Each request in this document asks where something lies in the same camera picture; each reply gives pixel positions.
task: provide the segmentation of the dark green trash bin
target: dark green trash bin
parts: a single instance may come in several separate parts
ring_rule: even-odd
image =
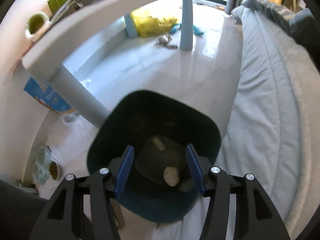
[[[219,129],[209,117],[172,98],[138,90],[120,101],[100,129],[87,156],[90,174],[122,156],[127,145],[134,147],[137,159],[141,151],[146,153],[145,145],[155,135],[182,145],[184,158],[185,147],[193,144],[199,156],[212,164],[221,146]],[[183,173],[185,179],[191,178],[186,163]],[[117,200],[149,221],[170,223],[181,219],[196,197],[195,187],[182,192],[179,184],[171,187],[155,183],[133,164],[124,193]]]

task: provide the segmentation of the yellow plastic bag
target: yellow plastic bag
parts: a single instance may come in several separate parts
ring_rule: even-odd
[[[178,20],[170,15],[162,18],[153,17],[149,9],[143,8],[133,11],[131,17],[134,19],[138,34],[143,38],[167,33]]]

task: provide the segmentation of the gray table leg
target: gray table leg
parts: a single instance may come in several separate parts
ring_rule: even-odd
[[[192,46],[193,46],[192,0],[183,0],[180,49],[191,50]]]
[[[62,66],[47,83],[91,124],[97,128],[103,125],[110,112],[65,66]]]
[[[130,39],[135,39],[138,37],[138,31],[134,20],[131,18],[130,14],[124,16],[125,26],[127,27],[128,37]]]

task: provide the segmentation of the glossy white floor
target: glossy white floor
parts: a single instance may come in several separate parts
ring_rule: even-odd
[[[180,100],[211,117],[224,137],[240,76],[242,29],[232,18],[207,6],[194,6],[194,24],[204,31],[194,36],[192,51],[166,49],[155,38],[127,39],[88,76],[88,90],[110,110],[127,93],[149,89]],[[172,36],[180,43],[180,32]],[[93,138],[97,130],[86,124]],[[83,152],[63,169],[86,176]],[[41,197],[49,198],[59,183],[47,181],[39,187]],[[122,240],[151,239],[154,223],[122,209],[126,226]]]

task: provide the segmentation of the blue snack bag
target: blue snack bag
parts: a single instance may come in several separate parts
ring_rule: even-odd
[[[75,111],[52,87],[46,84],[39,85],[33,78],[28,80],[24,91],[55,113],[70,114]]]

